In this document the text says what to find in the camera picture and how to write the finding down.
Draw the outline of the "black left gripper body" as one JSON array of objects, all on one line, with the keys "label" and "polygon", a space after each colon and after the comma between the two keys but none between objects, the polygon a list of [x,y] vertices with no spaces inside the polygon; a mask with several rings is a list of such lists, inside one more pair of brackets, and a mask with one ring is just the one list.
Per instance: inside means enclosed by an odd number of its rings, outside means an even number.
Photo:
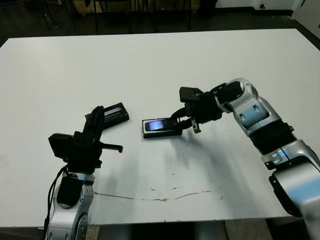
[{"label": "black left gripper body", "polygon": [[94,173],[101,168],[100,157],[103,150],[123,152],[122,145],[108,144],[100,141],[102,130],[75,131],[71,141],[71,150],[66,155],[68,171],[74,173]]}]

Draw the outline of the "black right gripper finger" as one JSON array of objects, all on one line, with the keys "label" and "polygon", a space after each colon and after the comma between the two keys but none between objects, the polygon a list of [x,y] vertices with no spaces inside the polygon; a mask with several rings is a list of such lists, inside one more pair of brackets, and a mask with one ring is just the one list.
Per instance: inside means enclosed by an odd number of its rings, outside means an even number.
[{"label": "black right gripper finger", "polygon": [[180,120],[178,121],[177,123],[177,129],[178,130],[185,130],[185,129],[188,129],[188,128],[191,128],[193,126],[193,122],[192,122],[192,118],[188,118],[188,119],[185,119],[185,120]]},{"label": "black right gripper finger", "polygon": [[187,116],[187,110],[185,107],[182,107],[180,109],[178,109],[177,111],[175,111],[170,118],[171,119],[180,119],[180,118],[184,118]]}]

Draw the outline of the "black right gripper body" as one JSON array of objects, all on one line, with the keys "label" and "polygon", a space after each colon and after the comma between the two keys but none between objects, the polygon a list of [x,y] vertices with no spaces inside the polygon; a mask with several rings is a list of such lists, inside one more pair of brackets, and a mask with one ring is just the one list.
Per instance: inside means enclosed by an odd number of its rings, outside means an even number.
[{"label": "black right gripper body", "polygon": [[211,92],[193,92],[185,100],[186,116],[191,118],[194,133],[200,133],[199,124],[216,121],[222,118],[223,111],[218,107]]}]

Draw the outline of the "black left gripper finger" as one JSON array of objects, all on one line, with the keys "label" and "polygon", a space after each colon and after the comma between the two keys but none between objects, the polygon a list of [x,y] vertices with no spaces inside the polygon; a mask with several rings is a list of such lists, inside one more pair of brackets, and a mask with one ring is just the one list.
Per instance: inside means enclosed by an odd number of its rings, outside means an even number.
[{"label": "black left gripper finger", "polygon": [[101,137],[104,128],[104,107],[97,106],[94,109],[94,133],[96,137]]},{"label": "black left gripper finger", "polygon": [[95,109],[86,116],[86,122],[84,125],[84,133],[86,135],[95,136],[95,120],[94,120]]}]

